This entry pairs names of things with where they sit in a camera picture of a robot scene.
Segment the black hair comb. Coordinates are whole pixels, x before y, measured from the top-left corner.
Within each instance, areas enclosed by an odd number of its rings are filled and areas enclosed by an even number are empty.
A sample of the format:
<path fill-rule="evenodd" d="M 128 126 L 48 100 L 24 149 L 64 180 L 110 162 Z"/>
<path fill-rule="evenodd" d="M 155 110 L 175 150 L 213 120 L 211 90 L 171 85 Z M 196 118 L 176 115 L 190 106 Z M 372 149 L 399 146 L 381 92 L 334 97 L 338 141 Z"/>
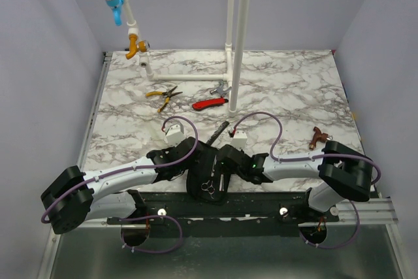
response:
<path fill-rule="evenodd" d="M 210 136 L 210 138 L 206 141 L 206 144 L 211 146 L 215 142 L 215 140 L 226 130 L 226 128 L 229 126 L 228 121 L 224 121 L 221 123 L 221 125 L 214 131 L 214 133 Z"/>

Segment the black fabric tool case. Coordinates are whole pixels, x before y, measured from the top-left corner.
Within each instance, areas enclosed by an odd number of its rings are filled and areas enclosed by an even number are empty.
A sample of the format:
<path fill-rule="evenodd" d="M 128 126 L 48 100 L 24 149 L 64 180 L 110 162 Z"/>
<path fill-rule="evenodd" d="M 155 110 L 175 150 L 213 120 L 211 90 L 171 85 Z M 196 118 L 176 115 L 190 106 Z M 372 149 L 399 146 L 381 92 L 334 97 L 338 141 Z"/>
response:
<path fill-rule="evenodd" d="M 217 161 L 218 170 L 214 182 L 214 200 L 211 200 L 208 194 L 201 191 L 201 184 L 209 179 L 214 157 L 217 157 L 219 149 L 209 146 L 206 143 L 199 142 L 196 150 L 199 150 L 199 157 L 196 160 L 196 163 L 188 168 L 187 171 L 187 194 L 197 201 L 202 201 L 213 205 L 222 205 L 226 203 L 227 191 L 229 182 L 231 180 L 231 173 L 226 172 L 219 161 Z M 219 179 L 221 174 L 225 176 L 224 191 L 219 191 Z"/>

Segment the silver hair scissors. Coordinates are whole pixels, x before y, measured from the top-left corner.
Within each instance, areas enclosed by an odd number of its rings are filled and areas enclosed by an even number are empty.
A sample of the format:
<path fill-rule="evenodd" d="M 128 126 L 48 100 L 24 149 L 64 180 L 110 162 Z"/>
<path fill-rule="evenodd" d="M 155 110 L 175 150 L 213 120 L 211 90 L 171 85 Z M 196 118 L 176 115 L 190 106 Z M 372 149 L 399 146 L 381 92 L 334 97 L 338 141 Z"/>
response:
<path fill-rule="evenodd" d="M 214 157 L 209 179 L 206 182 L 201 184 L 201 191 L 208 194 L 211 200 L 214 200 L 214 193 L 215 193 L 214 182 L 215 182 L 217 170 L 218 170 L 217 157 Z"/>

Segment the silver thinning scissors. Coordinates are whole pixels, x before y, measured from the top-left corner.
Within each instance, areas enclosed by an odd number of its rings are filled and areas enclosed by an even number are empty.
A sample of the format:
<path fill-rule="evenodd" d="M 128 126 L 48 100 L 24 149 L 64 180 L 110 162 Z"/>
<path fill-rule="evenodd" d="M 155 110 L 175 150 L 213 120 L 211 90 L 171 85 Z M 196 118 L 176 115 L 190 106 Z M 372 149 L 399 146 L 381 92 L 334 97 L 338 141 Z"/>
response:
<path fill-rule="evenodd" d="M 219 179 L 219 191 L 224 191 L 224 190 L 225 190 L 225 176 L 221 174 L 220 179 Z"/>

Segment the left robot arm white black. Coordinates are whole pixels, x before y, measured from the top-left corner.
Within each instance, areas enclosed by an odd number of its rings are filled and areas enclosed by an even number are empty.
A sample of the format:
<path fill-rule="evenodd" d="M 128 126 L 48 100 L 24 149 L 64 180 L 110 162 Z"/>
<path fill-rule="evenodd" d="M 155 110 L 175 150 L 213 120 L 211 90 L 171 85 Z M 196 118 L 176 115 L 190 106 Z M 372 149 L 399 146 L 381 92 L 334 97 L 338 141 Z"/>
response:
<path fill-rule="evenodd" d="M 99 200 L 134 186 L 170 180 L 193 163 L 199 141 L 188 137 L 179 145 L 153 150 L 145 157 L 104 171 L 66 168 L 41 194 L 44 213 L 41 222 L 50 224 L 54 233 L 76 229 L 87 220 L 91 206 Z"/>

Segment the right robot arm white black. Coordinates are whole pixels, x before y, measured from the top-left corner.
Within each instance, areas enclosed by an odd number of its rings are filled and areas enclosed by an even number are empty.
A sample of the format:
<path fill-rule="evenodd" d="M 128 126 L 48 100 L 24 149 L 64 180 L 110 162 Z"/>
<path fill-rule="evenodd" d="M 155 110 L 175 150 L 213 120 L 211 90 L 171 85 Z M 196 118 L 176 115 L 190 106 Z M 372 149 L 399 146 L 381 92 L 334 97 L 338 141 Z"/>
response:
<path fill-rule="evenodd" d="M 306 192 L 306 200 L 300 206 L 302 217 L 310 222 L 344 199 L 369 201 L 370 188 L 374 184 L 372 173 L 377 168 L 369 157 L 333 140 L 321 150 L 277 158 L 269 154 L 250 157 L 244 151 L 226 145 L 217 153 L 215 167 L 253 184 L 289 178 L 322 180 L 320 185 Z"/>

